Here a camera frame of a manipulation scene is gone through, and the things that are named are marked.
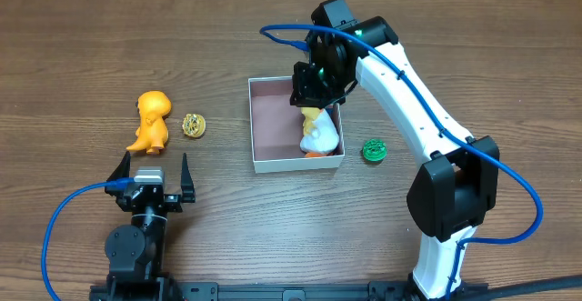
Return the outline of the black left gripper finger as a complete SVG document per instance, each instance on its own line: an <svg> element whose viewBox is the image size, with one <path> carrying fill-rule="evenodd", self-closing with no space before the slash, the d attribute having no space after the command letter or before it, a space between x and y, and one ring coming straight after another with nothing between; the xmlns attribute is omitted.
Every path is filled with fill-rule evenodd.
<svg viewBox="0 0 582 301"><path fill-rule="evenodd" d="M126 151L119 165L106 179L108 186L104 190L107 194L110 196L118 196L125 191L128 185L130 165L131 155L129 151Z"/></svg>
<svg viewBox="0 0 582 301"><path fill-rule="evenodd" d="M182 190L182 202L194 203L196 201L196 191L192 176L190 175L186 153L183 153L182 157L180 186Z"/></svg>

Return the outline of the gold lattice wheel toy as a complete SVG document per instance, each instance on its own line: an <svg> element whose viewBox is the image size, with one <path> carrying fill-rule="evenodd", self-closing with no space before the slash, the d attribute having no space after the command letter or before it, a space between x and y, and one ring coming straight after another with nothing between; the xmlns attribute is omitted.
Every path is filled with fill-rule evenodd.
<svg viewBox="0 0 582 301"><path fill-rule="evenodd" d="M206 120L199 114L186 114L182 129L185 135L199 138L206 131Z"/></svg>

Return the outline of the orange dinosaur toy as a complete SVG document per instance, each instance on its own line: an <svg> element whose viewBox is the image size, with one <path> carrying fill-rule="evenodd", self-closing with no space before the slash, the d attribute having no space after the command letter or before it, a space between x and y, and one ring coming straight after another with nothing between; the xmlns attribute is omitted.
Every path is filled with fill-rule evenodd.
<svg viewBox="0 0 582 301"><path fill-rule="evenodd" d="M126 150L145 150L147 154L158 155L169 137L165 117L171 112L172 104L163 92L148 91L138 97L136 108L140 125L135 131L135 142Z"/></svg>

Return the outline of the white plush duck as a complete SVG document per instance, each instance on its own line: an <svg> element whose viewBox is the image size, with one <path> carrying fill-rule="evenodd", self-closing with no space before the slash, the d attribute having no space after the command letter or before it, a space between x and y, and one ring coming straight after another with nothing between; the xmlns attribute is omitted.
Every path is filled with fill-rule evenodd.
<svg viewBox="0 0 582 301"><path fill-rule="evenodd" d="M306 157L332 155L339 145L339 134L330 114L317 107L302 107L303 137L299 147Z"/></svg>

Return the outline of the white box pink interior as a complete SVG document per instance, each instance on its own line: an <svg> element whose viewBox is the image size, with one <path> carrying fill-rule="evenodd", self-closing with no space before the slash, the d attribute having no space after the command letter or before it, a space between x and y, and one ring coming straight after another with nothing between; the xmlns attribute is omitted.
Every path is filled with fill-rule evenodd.
<svg viewBox="0 0 582 301"><path fill-rule="evenodd" d="M307 157L300 149L304 116L291 105L292 78L256 77L248 80L252 159L258 174L338 168L345 156L339 105L327 109L339 136L329 156Z"/></svg>

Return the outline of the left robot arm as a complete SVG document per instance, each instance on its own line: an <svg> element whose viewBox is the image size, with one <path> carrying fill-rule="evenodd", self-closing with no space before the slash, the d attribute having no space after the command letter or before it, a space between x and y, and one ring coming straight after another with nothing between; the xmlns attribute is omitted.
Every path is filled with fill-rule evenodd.
<svg viewBox="0 0 582 301"><path fill-rule="evenodd" d="M131 222L111 231L105 241L109 273L104 286L90 289L91 300L183 301L175 279L162 269L167 215L194 203L196 192L187 157L182 157L179 194L165 191L160 167L140 167L130 176L131 155L125 153L107 179L105 192L115 199Z"/></svg>

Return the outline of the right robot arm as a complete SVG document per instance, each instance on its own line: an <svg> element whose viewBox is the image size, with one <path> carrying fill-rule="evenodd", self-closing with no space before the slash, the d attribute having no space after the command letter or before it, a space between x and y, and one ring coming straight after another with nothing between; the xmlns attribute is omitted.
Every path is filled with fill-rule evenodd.
<svg viewBox="0 0 582 301"><path fill-rule="evenodd" d="M306 39L292 45L309 60L294 67L291 104L323 108L361 86L382 106L416 161L406 195L422 233L413 292L424 300L452 296L461 286L460 243L496 202L497 144L489 136L474 138L437 102L383 18L316 19L302 28Z"/></svg>

